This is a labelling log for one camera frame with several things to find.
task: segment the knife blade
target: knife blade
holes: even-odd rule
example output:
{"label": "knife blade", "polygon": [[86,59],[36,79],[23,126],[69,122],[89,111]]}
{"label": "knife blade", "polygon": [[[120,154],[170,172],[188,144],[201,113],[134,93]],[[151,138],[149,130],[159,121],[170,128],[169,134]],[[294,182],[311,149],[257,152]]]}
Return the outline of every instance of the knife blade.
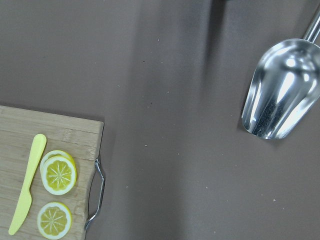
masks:
{"label": "knife blade", "polygon": [[19,230],[29,212],[32,202],[30,186],[46,143],[47,138],[43,134],[37,134],[33,138],[20,196],[8,231],[10,235],[14,235]]}

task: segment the lemon slice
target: lemon slice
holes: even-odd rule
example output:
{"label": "lemon slice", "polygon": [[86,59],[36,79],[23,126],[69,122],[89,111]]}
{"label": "lemon slice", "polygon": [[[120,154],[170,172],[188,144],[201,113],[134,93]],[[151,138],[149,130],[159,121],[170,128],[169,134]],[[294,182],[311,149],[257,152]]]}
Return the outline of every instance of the lemon slice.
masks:
{"label": "lemon slice", "polygon": [[61,202],[49,202],[38,213],[39,232],[47,239],[60,239],[71,228],[72,215],[69,208]]}
{"label": "lemon slice", "polygon": [[41,159],[41,162],[40,162],[40,173],[42,174],[42,171],[43,171],[43,167],[44,167],[44,164],[45,162],[49,159],[49,158],[52,158],[52,157],[55,157],[55,156],[64,156],[66,157],[67,159],[69,159],[71,162],[75,162],[73,157],[65,152],[65,151],[62,151],[62,150],[53,150],[53,151],[50,151],[48,152],[46,155],[43,156],[43,158]]}
{"label": "lemon slice", "polygon": [[64,156],[53,156],[42,166],[41,179],[44,188],[53,195],[69,192],[76,183],[77,171],[74,161]]}

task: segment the stainless steel scoop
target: stainless steel scoop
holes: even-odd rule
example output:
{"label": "stainless steel scoop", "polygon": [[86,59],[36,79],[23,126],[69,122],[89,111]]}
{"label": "stainless steel scoop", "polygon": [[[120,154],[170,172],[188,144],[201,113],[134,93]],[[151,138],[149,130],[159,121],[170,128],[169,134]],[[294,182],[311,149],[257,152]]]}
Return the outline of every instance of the stainless steel scoop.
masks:
{"label": "stainless steel scoop", "polygon": [[255,69],[242,111],[245,129],[264,139],[282,139],[320,96],[320,7],[303,39],[271,47]]}

